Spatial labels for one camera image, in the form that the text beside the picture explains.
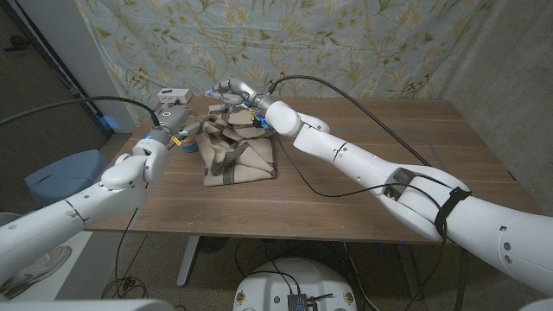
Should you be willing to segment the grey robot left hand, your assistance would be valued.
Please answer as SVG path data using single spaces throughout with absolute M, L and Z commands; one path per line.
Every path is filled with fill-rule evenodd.
M 199 113 L 186 105 L 166 105 L 152 120 L 152 127 L 147 135 L 162 144 L 168 144 L 173 136 L 193 136 L 200 129 L 200 121 L 188 121 L 190 117 L 198 117 Z

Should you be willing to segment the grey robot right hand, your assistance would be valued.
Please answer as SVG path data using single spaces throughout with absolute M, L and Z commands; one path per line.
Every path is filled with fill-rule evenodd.
M 276 102 L 267 91 L 259 90 L 238 78 L 222 80 L 204 91 L 204 95 L 217 99 L 223 110 L 248 104 L 250 107 L 267 111 Z

